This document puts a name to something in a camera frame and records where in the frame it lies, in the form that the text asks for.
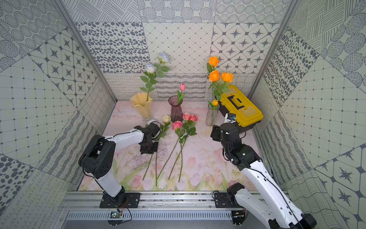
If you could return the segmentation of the white-blue rose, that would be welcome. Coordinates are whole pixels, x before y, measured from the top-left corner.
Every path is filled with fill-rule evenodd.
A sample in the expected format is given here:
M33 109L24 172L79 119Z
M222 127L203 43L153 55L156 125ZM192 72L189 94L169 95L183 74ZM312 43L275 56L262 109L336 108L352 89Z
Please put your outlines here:
M168 73L170 71L170 67L168 67L166 65L167 63L170 62L170 58L166 53L161 52L161 53L159 53L157 59L158 59L159 63L155 64L155 66L157 68L156 72L159 77L163 78L165 76L165 73Z
M145 83L145 86L140 87L140 90L146 93L146 101L149 101L150 92L156 89L155 85L157 84L157 67L152 64L145 65L144 75L140 76L141 80Z
M149 121L149 123L146 125L146 127L148 127L148 126L150 125L150 123L154 123L154 124L156 124L156 120L151 119L151 120ZM148 162L147 168L146 168L146 170L145 170L145 173L144 173L144 176L143 176L143 180L145 180L145 177L146 177L147 172L148 172L148 170L149 170L149 168L150 168L150 166L151 166L151 161L152 161L152 158L153 158L153 154L149 154L149 155L150 155L150 159L149 159L149 162Z

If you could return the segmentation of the cream white rose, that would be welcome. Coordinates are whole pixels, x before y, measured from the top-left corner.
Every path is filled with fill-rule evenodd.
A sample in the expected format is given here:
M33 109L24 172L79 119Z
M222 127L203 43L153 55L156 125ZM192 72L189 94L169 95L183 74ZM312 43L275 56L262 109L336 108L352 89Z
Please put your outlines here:
M164 138L166 136L166 133L169 129L170 123L171 123L171 117L169 115L164 115L162 118L162 124L161 124L161 133L158 136L158 141L160 141L161 138ZM158 168L158 153L156 153L155 156L155 185L157 186L157 179L158 179L158 174L157 174L157 168Z

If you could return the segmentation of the pink rose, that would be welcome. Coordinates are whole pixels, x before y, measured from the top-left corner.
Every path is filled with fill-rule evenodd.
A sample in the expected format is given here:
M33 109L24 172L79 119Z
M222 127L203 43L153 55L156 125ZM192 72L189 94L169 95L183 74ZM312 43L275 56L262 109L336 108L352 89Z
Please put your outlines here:
M175 143L175 145L173 147L173 150L172 150L171 154L174 152L174 150L175 150L178 142L181 142L181 139L182 139L182 137L183 137L183 135L185 133L185 130L184 130L183 126L184 126L184 123L182 121L176 121L176 122L174 122L172 124L172 130L178 136L178 139L177 139L177 141L176 141L176 143ZM167 128L168 128L168 123L165 123L165 125L164 125L164 127L162 129L162 131L164 132L164 134L162 133L161 134L161 137L163 137L163 135L165 135L165 132L167 131Z

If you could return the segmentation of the pink rose pair stem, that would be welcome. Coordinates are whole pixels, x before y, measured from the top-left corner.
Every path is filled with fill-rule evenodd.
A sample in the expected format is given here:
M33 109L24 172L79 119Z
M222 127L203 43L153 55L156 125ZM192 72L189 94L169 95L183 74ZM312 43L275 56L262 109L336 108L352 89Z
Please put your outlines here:
M182 175L182 170L183 170L183 148L185 146L185 143L188 139L188 137L190 136L195 136L197 135L197 132L196 132L196 122L197 122L198 118L195 114L190 114L190 113L184 113L183 114L183 123L184 123L184 130L185 130L185 133L181 139L181 142L179 142L179 145L180 145L180 151L178 153L178 156L173 164L173 167L172 167L172 170L170 172L170 175L169 175L169 179L171 178L171 175L173 173L173 170L175 168L175 165L178 161L178 159L181 160L181 167L180 167L180 172L179 172L179 178L178 178L178 181L180 182L180 179L181 179L181 175Z

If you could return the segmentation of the pink tulip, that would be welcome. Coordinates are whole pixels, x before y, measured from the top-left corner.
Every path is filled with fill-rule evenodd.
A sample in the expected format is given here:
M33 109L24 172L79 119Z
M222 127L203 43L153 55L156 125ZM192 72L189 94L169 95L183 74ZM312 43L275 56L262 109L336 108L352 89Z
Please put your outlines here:
M179 89L177 90L177 104L178 105L181 104L181 102L185 96L184 90L185 90L185 84L180 84Z

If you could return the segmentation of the yellow tulip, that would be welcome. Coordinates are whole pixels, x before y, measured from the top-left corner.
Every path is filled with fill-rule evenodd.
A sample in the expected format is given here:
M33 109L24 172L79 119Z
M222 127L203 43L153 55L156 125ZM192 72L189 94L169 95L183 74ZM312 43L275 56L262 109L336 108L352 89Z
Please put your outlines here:
M208 104L209 104L209 108L211 110L218 110L219 109L219 103L216 99L214 99L213 101L209 101Z

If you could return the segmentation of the orange rose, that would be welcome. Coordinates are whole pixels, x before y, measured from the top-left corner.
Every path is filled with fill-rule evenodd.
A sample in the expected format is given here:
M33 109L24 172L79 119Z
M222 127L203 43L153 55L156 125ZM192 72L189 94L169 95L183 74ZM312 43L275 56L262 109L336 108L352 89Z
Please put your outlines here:
M233 80L232 73L222 73L220 82L220 94L228 92L228 86Z
M219 64L219 61L220 61L219 58L216 56L209 58L209 61L206 66L209 73L211 73L216 69L217 65Z
M209 75L208 75L208 79L211 83L211 85L209 86L209 89L212 92L212 98L213 99L217 99L217 97L219 96L220 93L220 89L219 89L219 71L218 70L213 70Z

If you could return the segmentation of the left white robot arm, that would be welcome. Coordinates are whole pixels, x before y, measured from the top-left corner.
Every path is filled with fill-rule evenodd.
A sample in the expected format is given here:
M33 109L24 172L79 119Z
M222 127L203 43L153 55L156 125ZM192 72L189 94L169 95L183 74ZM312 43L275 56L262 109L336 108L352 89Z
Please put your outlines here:
M79 158L83 173L92 177L110 198L118 199L124 194L124 187L112 172L115 152L130 145L138 144L141 154L157 152L161 124L152 121L147 127L135 126L132 130L114 136L95 135Z

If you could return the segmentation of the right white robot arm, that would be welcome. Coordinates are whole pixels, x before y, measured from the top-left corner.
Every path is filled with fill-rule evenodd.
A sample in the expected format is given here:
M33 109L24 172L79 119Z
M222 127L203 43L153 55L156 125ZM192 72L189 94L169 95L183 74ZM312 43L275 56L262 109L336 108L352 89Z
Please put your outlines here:
M303 213L284 194L269 175L260 156L249 145L242 143L238 129L235 123L214 125L211 138L222 144L224 159L251 180L264 201L254 197L241 183L235 183L227 189L231 204L248 210L268 229L315 228L315 218Z

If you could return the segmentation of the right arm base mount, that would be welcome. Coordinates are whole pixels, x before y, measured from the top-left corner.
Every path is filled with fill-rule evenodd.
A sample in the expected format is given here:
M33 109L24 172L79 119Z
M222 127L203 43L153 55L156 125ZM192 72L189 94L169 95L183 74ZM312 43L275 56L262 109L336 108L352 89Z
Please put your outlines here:
M246 188L241 183L235 183L231 185L226 192L219 192L217 190L212 192L212 198L215 202L215 207L217 209L222 208L247 208L249 203L245 201L239 202L239 197L235 195L238 194L240 190L246 191Z

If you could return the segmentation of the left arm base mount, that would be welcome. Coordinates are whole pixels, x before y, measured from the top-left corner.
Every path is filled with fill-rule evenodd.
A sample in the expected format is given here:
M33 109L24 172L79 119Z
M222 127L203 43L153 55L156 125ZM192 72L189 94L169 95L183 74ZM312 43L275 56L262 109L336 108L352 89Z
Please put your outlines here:
M122 187L121 191L115 196L111 197L106 191L103 191L103 197L100 203L101 209L111 208L138 208L141 193L137 192L126 192L125 188Z

